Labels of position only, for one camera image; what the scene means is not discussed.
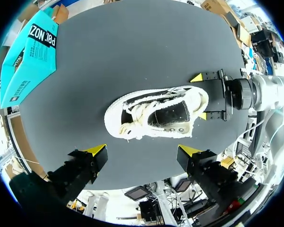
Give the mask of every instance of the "shoe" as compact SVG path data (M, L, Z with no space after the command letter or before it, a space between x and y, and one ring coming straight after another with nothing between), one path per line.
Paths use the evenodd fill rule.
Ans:
M105 127L113 137L126 140L192 137L194 121L208 101L208 94L194 86L132 92L109 106Z

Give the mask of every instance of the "wire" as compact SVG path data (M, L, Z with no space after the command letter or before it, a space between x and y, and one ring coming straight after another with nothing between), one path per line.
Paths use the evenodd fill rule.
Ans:
M235 147L236 147L236 145L237 145L238 139L239 139L241 136L243 136L246 132L249 132L249 131L255 129L256 127L260 126L264 121L265 121L265 119L261 120L261 121L260 121L258 124L256 124L255 126L249 128L249 129L247 129L245 132L243 132L241 135L239 135L239 136L237 137L237 139L235 140L235 142L233 143L233 146L232 146L232 158L233 158L234 162L236 163L236 165L238 165L238 161L236 160Z
M183 214L183 216L185 217L185 219L186 219L186 221L187 221L187 225L188 225L189 227L192 227L191 223L190 223L189 220L188 220L187 214L186 214L186 212L185 212L184 206L183 206L183 204L182 204L182 202L181 202L181 199L180 199L179 195L177 194L177 192L175 191L175 189L172 188L171 190L173 191L173 193L176 195L177 199L179 200L179 207L180 207L180 209L182 210L182 214Z
M14 156L15 158L19 158L19 159L22 159L22 160L26 160L27 162L32 162L32 163L36 163L36 164L40 164L38 162L33 162L33 161L30 161L30 160L27 160L25 158L21 158L21 157L17 157L17 156Z
M178 202L178 199L176 198L176 207L175 207L174 212L172 213L172 215L174 215L174 213L175 213L175 211L177 209L177 202Z

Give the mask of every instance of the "desk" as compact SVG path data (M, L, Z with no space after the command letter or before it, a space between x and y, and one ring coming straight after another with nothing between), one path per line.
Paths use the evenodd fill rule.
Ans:
M107 144L108 162L93 185L109 190L183 173L178 144L222 152L247 125L248 112L230 121L197 119L192 138L111 137L104 113L133 91L189 85L201 71L244 67L229 26L213 13L168 0L123 0L82 12L59 26L57 71L20 105L28 141L44 170L63 165L75 148ZM205 86L212 102L221 92Z

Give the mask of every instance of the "cardboard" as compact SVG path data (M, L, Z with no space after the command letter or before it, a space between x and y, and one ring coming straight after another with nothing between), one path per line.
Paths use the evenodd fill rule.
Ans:
M218 15L223 15L225 17L228 13L231 13L232 16L235 18L235 20L237 20L244 27L244 24L236 16L235 12L226 3L225 0L206 0L201 4L201 7L207 11L210 11Z
M42 166L38 163L37 158L35 157L29 143L26 137L26 134L24 132L21 116L13 117L10 119L11 122L11 127L14 132L15 138L14 140L17 142L18 147L20 148L20 151L23 155L23 157L26 160L32 161L32 162L27 162L29 167L40 177L45 177L46 172L42 168Z
M231 26L231 27L234 27L235 29L238 27L238 25L240 24L240 21L237 20L237 18L231 13L231 12L228 12L226 15L225 15L225 18L228 22L228 24Z
M255 23L255 25L260 26L260 21L256 19L255 17L251 16L252 21Z
M240 24L239 24L238 29L237 29L237 38L239 40L241 40L246 46L250 47L251 35Z
M38 11L20 31L2 64L1 108L19 105L56 71L57 31L58 25L43 11Z
M225 22L229 25L229 27L230 27L230 29L231 29L231 31L232 31L232 33L233 33L233 36L235 37L235 39L236 39L236 41L237 41L237 44L238 44L239 48L241 49L241 48L242 48L242 42L241 42L241 40L239 40L239 39L237 38L237 30L236 30L234 27L231 26L230 22L227 20L227 18L226 18L224 15L220 15L220 16L221 16L221 17L225 20Z
M39 11L39 7L33 3L28 4L28 6L21 12L18 16L18 20L20 22L27 20L29 21L37 12Z
M61 24L68 19L69 11L63 4L61 4L61 6L58 6L59 8L56 7L57 6L53 8L52 18L54 17L54 22Z

